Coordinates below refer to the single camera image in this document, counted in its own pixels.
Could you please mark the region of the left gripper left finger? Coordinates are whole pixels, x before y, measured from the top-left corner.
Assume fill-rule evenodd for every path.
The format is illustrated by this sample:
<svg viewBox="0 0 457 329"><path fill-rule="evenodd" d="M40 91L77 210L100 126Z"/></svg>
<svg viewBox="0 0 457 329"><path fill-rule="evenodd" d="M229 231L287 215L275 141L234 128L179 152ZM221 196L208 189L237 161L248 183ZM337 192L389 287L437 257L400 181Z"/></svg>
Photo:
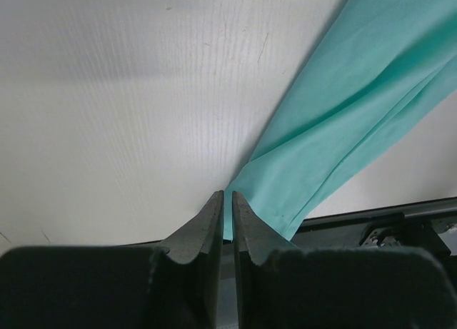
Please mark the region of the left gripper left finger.
<svg viewBox="0 0 457 329"><path fill-rule="evenodd" d="M26 246L1 257L3 328L215 328L224 194L154 244Z"/></svg>

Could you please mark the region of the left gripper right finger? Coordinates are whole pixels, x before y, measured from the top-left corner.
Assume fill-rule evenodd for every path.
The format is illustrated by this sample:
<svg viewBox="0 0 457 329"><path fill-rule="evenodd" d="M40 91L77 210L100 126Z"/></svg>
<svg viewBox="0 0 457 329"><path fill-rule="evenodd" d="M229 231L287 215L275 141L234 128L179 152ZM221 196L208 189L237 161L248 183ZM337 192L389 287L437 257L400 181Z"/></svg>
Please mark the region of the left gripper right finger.
<svg viewBox="0 0 457 329"><path fill-rule="evenodd" d="M240 328L456 326L452 252L438 258L419 247L325 250L241 268L234 258Z"/></svg>

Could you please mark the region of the teal t shirt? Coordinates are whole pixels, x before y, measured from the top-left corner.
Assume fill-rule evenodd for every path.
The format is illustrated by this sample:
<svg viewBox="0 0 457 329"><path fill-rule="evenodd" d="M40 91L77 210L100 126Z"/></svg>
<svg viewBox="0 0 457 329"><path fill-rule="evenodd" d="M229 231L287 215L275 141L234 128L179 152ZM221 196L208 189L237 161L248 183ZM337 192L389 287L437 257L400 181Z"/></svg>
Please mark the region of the teal t shirt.
<svg viewBox="0 0 457 329"><path fill-rule="evenodd" d="M456 0L347 0L228 185L286 239L456 90Z"/></svg>

